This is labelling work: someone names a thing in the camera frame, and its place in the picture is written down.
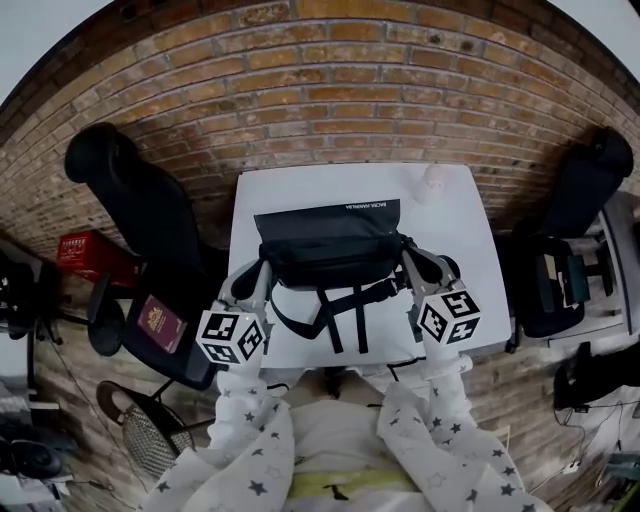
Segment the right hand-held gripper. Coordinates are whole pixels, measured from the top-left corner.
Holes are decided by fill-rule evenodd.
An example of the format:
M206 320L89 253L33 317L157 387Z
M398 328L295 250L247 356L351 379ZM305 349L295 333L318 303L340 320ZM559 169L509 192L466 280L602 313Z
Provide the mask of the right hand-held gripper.
M402 251L402 266L407 287L415 301L408 312L410 326L417 340L452 345L471 339L481 320L481 309L474 296L461 288L459 268L448 256L428 254L438 266L442 277L437 283L426 283L408 250Z

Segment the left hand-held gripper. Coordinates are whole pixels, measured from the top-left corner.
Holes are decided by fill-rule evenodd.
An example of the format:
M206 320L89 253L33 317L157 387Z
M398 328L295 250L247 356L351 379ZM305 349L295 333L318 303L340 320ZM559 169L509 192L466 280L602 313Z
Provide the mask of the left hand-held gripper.
M196 333L196 342L210 362L262 365L273 328L266 312L272 281L265 260L247 263L224 280L219 300L202 312Z

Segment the black leather bag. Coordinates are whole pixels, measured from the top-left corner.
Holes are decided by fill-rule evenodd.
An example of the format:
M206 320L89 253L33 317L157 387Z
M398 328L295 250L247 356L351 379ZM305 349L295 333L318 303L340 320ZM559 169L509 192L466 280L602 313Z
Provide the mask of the black leather bag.
M319 308L310 323L284 315L279 321L296 335L315 339L327 330L335 353L344 351L336 317L353 311L358 350L369 352L365 306L398 294L396 278L406 237L398 231L398 199L299 209L255 217L260 258L269 263L272 283L313 291Z

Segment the person's left forearm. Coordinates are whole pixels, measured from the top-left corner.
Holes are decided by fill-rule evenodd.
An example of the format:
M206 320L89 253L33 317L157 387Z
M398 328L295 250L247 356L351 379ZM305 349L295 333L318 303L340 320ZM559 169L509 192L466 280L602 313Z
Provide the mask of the person's left forearm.
M270 394L255 368L231 367L216 375L220 396L207 433L212 458L230 464L243 455L293 460L290 406Z

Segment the person's right forearm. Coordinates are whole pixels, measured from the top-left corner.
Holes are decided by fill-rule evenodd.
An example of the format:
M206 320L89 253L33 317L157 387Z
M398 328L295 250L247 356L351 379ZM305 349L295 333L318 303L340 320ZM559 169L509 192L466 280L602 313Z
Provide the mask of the person's right forearm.
M426 440L451 454L475 457L477 425L470 414L462 374L473 368L467 355L435 355L417 359L422 396L399 381L389 384L377 422L377 434Z

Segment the white square table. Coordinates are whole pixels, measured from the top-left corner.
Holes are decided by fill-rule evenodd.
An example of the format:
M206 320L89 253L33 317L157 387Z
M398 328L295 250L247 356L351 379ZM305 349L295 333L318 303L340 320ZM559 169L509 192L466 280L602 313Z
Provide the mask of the white square table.
M424 200L420 179L426 163L358 163L288 167L240 175L233 212L229 270L235 272L258 256L261 238L255 216L312 207L398 199L400 233L422 249L446 255L459 266L464 286L481 309L473 335L459 343L472 349L506 341L511 324L502 273L493 236L471 171L464 165L447 167L441 195ZM279 323L275 314L266 369L362 366L421 357L424 349L411 331L410 292L403 290L384 302L366 306L369 352L358 350L353 312L337 318L344 351L335 353L327 333L306 340Z

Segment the maroon book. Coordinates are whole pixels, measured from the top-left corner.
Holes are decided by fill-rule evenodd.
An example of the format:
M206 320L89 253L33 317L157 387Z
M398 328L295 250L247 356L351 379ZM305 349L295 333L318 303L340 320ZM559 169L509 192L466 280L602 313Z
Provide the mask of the maroon book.
M149 295L137 319L137 325L164 352L176 352L188 323L155 296Z

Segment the small white cup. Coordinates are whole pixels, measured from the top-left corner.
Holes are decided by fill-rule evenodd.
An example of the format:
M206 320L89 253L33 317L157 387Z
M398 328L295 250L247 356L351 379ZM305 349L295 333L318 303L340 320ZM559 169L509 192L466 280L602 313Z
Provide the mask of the small white cup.
M427 166L420 179L421 197L437 197L442 194L446 186L447 167L441 164Z

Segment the person's legs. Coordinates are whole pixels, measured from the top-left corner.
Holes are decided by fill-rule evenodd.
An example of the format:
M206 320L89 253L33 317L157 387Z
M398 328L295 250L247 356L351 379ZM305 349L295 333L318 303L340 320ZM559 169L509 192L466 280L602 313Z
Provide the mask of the person's legs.
M384 397L353 369L324 368L305 371L283 399L293 408L322 400L380 407Z

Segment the black office chair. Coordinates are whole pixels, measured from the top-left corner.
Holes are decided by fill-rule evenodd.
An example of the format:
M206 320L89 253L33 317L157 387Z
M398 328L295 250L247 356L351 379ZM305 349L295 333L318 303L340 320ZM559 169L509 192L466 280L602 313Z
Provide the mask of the black office chair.
M551 338L578 326L587 317L595 284L605 297L616 288L609 248L597 241L584 256L571 241L584 237L606 202L634 167L630 144L615 129L595 130L588 144L572 146L562 159L549 198L536 214L520 221L508 235L494 238L514 332L505 350L518 350L521 338ZM581 255L590 298L573 303L567 259Z
M195 390L212 384L217 371L195 341L201 314L227 276L229 253L204 243L191 203L178 181L144 161L134 142L111 123L95 123L73 136L64 168L105 208L142 263L137 285L111 285L125 315L122 348L163 376ZM149 295L188 325L168 354L137 325Z

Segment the black round stool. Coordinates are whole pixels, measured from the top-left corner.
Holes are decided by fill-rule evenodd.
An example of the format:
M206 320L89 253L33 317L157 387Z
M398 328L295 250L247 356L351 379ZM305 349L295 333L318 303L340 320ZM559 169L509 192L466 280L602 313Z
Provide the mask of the black round stool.
M91 346L101 356L111 357L122 346L125 315L111 293L109 274L94 283L87 309L87 331Z

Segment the dark teal pouch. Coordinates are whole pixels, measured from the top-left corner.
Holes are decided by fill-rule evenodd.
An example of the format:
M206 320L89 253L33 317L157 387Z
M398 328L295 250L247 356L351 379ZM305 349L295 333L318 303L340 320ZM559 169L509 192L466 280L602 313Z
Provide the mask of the dark teal pouch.
M567 259L569 288L573 303L584 303L590 298L584 258L572 255Z

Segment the red plastic crate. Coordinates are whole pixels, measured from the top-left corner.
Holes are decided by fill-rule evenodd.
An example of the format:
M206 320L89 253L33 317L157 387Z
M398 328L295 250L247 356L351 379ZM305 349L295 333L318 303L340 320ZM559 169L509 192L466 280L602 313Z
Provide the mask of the red plastic crate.
M108 276L113 286L137 285L140 266L136 258L96 230L60 238L56 267L97 283Z

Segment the person's torso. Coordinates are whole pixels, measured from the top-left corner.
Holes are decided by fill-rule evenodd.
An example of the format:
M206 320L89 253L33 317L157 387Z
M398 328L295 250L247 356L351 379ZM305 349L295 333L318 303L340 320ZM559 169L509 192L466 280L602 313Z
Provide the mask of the person's torso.
M378 416L333 400L293 408L294 478L282 512L428 512L377 435Z

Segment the black round device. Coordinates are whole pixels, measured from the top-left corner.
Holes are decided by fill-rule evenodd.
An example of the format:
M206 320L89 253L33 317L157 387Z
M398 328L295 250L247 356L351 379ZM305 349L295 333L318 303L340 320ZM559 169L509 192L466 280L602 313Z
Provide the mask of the black round device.
M25 478L48 480L62 472L58 453L46 444L0 437L0 473Z

